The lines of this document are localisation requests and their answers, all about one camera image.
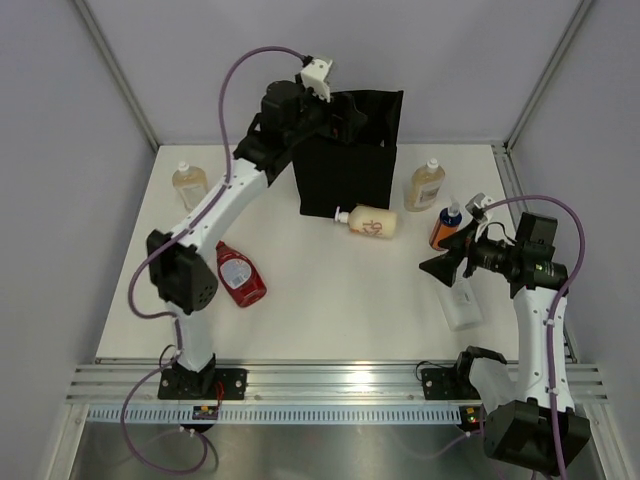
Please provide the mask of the orange spray bottle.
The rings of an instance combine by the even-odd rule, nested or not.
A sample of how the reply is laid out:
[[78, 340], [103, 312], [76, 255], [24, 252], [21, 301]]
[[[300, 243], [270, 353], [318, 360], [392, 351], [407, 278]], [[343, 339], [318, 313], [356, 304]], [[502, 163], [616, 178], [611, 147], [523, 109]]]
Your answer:
[[443, 208], [437, 217], [431, 231], [429, 245], [436, 251], [444, 251], [440, 241], [454, 234], [462, 222], [460, 203], [452, 196], [448, 206]]

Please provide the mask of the white bottle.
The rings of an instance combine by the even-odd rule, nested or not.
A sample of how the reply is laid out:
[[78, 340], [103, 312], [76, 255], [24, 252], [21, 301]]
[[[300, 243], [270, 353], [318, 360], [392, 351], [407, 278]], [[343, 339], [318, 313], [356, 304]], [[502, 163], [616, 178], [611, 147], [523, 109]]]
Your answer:
[[457, 280], [452, 287], [440, 286], [438, 298], [451, 331], [475, 328], [483, 323], [484, 317], [467, 279]]

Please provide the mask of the amber soap bottle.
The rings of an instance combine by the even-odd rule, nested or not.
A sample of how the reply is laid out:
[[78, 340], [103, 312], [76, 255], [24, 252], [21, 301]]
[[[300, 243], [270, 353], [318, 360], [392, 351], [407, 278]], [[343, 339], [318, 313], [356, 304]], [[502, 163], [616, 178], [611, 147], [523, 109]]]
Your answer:
[[172, 175], [172, 185], [187, 211], [192, 211], [207, 195], [206, 172], [186, 161], [181, 161]]
[[405, 209], [409, 212], [429, 209], [435, 203], [444, 179], [445, 170], [436, 158], [417, 168], [405, 189]]

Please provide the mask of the cream pump lotion bottle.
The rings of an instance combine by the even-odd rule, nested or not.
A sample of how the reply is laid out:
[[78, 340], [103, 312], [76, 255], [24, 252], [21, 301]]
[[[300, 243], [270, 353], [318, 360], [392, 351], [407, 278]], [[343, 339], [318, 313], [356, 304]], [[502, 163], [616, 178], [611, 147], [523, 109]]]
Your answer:
[[334, 221], [346, 225], [352, 233], [377, 239], [391, 239], [396, 232], [398, 215], [386, 209], [357, 205], [350, 212], [337, 207]]

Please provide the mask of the red dish soap bottle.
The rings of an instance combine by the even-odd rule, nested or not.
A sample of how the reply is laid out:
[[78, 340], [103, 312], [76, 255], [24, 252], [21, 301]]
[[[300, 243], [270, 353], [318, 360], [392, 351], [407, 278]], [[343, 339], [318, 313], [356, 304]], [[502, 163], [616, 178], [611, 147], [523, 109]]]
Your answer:
[[241, 252], [219, 241], [216, 245], [220, 282], [240, 308], [246, 308], [267, 294], [267, 287], [252, 261]]

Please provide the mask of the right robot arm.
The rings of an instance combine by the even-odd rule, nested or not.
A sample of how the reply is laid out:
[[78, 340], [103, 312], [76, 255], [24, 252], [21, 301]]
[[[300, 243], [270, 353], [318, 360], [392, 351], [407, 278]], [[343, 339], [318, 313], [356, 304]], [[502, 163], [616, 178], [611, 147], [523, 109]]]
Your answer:
[[561, 476], [589, 442], [591, 429], [577, 414], [567, 381], [569, 273], [553, 260], [557, 221], [523, 213], [513, 242], [491, 239], [487, 227], [486, 214], [476, 210], [464, 228], [442, 240], [444, 254], [419, 267], [445, 287], [477, 269], [505, 278], [518, 325], [518, 376], [510, 378], [502, 354], [469, 346], [453, 365], [421, 371], [424, 396], [480, 400], [487, 457]]

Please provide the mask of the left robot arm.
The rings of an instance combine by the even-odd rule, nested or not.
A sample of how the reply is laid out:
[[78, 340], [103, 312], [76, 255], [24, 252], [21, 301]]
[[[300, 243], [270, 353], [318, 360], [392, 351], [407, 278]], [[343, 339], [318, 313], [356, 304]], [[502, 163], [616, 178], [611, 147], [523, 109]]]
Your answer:
[[242, 211], [288, 166], [296, 145], [313, 136], [351, 144], [366, 122], [351, 93], [323, 97], [300, 83], [271, 83], [219, 186], [172, 232], [149, 234], [150, 280], [174, 319], [177, 347], [161, 373], [160, 399], [218, 399], [224, 385], [243, 398], [240, 375], [216, 371], [203, 312], [218, 289], [208, 260]]

